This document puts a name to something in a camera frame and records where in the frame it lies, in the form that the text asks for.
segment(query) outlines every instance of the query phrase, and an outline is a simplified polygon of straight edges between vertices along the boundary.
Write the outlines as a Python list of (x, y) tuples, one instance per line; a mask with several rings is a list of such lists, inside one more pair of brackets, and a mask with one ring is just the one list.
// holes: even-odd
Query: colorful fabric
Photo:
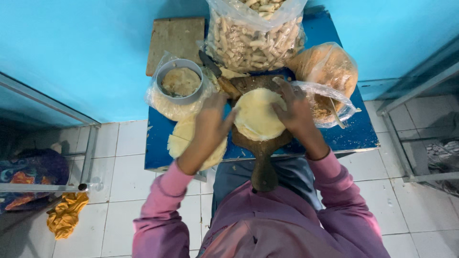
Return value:
[(78, 224), (78, 214), (88, 202), (85, 192), (62, 194), (62, 202), (47, 212), (49, 216), (46, 225), (56, 240), (68, 238), (73, 233)]
[[(68, 165), (64, 157), (51, 149), (25, 150), (17, 159), (0, 161), (0, 183), (65, 185)], [(0, 192), (0, 213), (48, 196), (48, 192)]]

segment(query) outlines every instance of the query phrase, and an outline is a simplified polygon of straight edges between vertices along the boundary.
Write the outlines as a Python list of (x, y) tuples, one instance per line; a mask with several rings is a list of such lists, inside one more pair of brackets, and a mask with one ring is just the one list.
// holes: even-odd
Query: plastic bag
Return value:
[(331, 128), (338, 124), (331, 111), (324, 107), (322, 101), (328, 100), (331, 104), (330, 98), (332, 98), (334, 103), (342, 103), (340, 109), (337, 109), (335, 104), (336, 113), (342, 122), (350, 118), (357, 111), (348, 97), (339, 90), (329, 86), (302, 81), (293, 81), (291, 85), (294, 89), (299, 87), (306, 94), (306, 98), (313, 110), (314, 124), (317, 128)]
[(297, 55), (287, 63), (298, 81), (327, 85), (351, 97), (358, 80), (357, 64), (335, 42), (327, 42)]
[(188, 105), (178, 105), (172, 103), (167, 99), (161, 92), (156, 83), (156, 76), (159, 71), (159, 68), (165, 63), (179, 59), (178, 57), (172, 55), (171, 53), (165, 51), (163, 57), (159, 61), (159, 64), (156, 68), (155, 73), (151, 77), (150, 84), (145, 93), (145, 103), (154, 109), (158, 110), (163, 116), (173, 120), (179, 121), (189, 114), (199, 111), (202, 107), (204, 99), (209, 97), (213, 92), (216, 92), (216, 89), (212, 82), (207, 76), (202, 77), (202, 93), (198, 100)]
[(301, 21), (307, 0), (242, 1), (207, 0), (211, 18), (206, 53), (239, 73), (285, 66), (304, 48)]

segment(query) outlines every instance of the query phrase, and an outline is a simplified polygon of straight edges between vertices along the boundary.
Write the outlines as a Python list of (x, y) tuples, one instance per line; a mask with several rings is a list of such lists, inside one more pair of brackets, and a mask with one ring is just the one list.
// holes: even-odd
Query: blue wall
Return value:
[(102, 123), (146, 119), (153, 19), (206, 14), (204, 0), (2, 1), (0, 71)]
[[(360, 80), (399, 78), (459, 34), (457, 0), (308, 5), (330, 11)], [(204, 0), (3, 1), (0, 71), (102, 123), (146, 119), (153, 19), (207, 15)], [(389, 87), (362, 93), (376, 98)]]
[(371, 100), (459, 35), (458, 0), (310, 0), (329, 10)]

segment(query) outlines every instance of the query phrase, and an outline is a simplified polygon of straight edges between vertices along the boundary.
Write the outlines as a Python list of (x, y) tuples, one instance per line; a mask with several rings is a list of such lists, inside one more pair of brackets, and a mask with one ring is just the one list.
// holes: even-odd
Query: knife handle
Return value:
[(231, 99), (237, 100), (242, 96), (241, 92), (238, 91), (238, 89), (236, 89), (236, 87), (226, 77), (220, 76), (217, 81), (222, 90), (228, 93)]

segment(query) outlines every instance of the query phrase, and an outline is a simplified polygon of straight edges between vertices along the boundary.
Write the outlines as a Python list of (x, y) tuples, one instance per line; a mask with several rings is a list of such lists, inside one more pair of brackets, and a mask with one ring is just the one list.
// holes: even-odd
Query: wooden board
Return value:
[(165, 50), (178, 58), (202, 64), (197, 40), (204, 40), (204, 17), (155, 19), (146, 75), (153, 76)]
[(256, 88), (266, 88), (274, 92), (279, 92), (280, 87), (277, 83), (273, 82), (274, 77), (284, 78), (283, 75), (261, 75), (261, 76), (248, 76), (231, 78), (229, 81), (238, 89), (242, 94), (245, 94)]
[[(267, 88), (278, 92), (280, 87), (273, 82), (274, 77), (284, 78), (282, 75), (262, 75), (250, 77), (238, 77), (230, 79), (231, 83), (245, 94), (256, 88)], [(255, 156), (255, 167), (252, 172), (252, 186), (261, 192), (274, 190), (279, 181), (276, 171), (271, 165), (271, 155), (282, 146), (291, 142), (293, 136), (285, 130), (280, 136), (267, 141), (253, 141), (242, 135), (235, 125), (231, 130), (232, 141), (235, 145), (243, 147), (252, 152)]]

